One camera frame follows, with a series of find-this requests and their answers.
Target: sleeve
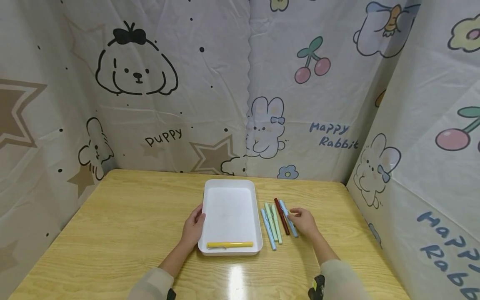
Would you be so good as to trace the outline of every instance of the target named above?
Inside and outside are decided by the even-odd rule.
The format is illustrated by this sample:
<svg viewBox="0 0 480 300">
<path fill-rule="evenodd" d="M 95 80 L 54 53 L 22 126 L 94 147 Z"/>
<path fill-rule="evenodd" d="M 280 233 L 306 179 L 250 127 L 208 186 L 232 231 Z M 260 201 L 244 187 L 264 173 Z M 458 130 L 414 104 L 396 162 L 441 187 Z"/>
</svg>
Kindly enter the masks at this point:
<svg viewBox="0 0 480 300">
<path fill-rule="evenodd" d="M 133 286 L 127 300 L 166 300 L 173 293 L 172 285 L 173 277 L 170 274 L 153 268 Z"/>
<path fill-rule="evenodd" d="M 320 266 L 321 273 L 313 283 L 311 299 L 372 300 L 352 268 L 340 260 L 329 260 Z"/>
</svg>

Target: fabric backdrop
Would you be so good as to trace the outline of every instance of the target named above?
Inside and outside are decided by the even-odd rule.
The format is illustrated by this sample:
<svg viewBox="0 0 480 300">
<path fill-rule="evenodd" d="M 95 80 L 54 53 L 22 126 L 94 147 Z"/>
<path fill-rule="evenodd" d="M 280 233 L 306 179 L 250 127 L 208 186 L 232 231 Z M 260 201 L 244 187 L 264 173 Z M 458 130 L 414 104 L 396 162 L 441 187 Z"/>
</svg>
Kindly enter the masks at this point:
<svg viewBox="0 0 480 300">
<path fill-rule="evenodd" d="M 352 174 L 348 188 L 412 298 L 448 288 L 476 299 L 480 7 L 421 6 L 0 2 L 0 299 L 112 168 Z M 461 245 L 459 235 L 457 253 L 447 241 Z"/>
</svg>

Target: light blue pen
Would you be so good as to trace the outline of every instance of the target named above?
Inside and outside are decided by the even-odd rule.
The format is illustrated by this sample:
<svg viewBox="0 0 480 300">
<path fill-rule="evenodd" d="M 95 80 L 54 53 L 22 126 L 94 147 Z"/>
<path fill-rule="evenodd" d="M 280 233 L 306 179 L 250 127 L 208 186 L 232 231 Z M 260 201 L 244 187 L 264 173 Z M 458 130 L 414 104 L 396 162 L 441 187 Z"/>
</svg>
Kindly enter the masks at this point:
<svg viewBox="0 0 480 300">
<path fill-rule="evenodd" d="M 282 207 L 282 210 L 283 210 L 283 214 L 285 215 L 285 219 L 287 219 L 287 222 L 288 222 L 288 225 L 290 226 L 290 229 L 292 229 L 292 233 L 293 233 L 293 236 L 298 238 L 299 235 L 297 233 L 297 230 L 295 229 L 295 226 L 293 226 L 293 223 L 292 221 L 290 221 L 287 216 L 288 216 L 288 209 L 287 207 L 285 206 L 285 203 L 283 203 L 283 200 L 279 200 L 280 202 L 280 206 Z"/>
<path fill-rule="evenodd" d="M 268 223 L 267 216 L 265 214 L 265 209 L 261 209 L 262 217 L 264 218 L 265 228 L 267 228 L 268 239 L 270 240 L 270 245 L 272 245 L 272 250 L 276 251 L 275 241 L 273 240 L 272 229 L 270 228 L 270 224 Z"/>
</svg>

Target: beige sleeve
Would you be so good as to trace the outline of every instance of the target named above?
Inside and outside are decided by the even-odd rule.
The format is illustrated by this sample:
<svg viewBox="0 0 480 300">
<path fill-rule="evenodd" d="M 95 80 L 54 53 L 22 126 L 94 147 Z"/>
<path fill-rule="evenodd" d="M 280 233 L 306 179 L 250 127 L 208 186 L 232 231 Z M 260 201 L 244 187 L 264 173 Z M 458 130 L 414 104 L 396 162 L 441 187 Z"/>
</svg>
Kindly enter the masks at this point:
<svg viewBox="0 0 480 300">
<path fill-rule="evenodd" d="M 360 278 L 347 263 L 329 260 L 320 269 L 325 277 L 323 300 L 372 300 Z"/>
<path fill-rule="evenodd" d="M 165 300 L 173 277 L 160 268 L 148 271 L 132 288 L 127 300 Z"/>
</svg>

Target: light green pen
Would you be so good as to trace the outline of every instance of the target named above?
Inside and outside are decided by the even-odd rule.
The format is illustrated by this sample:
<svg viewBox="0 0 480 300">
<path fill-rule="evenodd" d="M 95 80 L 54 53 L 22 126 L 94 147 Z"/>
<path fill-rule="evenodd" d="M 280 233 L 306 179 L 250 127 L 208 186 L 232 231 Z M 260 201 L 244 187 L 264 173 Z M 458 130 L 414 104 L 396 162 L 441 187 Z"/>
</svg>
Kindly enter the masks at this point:
<svg viewBox="0 0 480 300">
<path fill-rule="evenodd" d="M 270 208 L 272 209 L 273 221 L 275 222 L 275 229 L 276 229 L 276 235 L 278 236 L 278 243 L 281 245 L 283 244 L 282 234 L 280 233 L 280 226 L 278 224 L 278 214 L 276 213 L 275 204 L 270 204 Z"/>
<path fill-rule="evenodd" d="M 268 205 L 267 202 L 265 202 L 265 212 L 267 213 L 268 223 L 270 224 L 270 228 L 272 229 L 273 239 L 274 241 L 278 241 L 275 225 L 273 223 L 272 211 L 270 210 L 270 205 Z"/>
</svg>

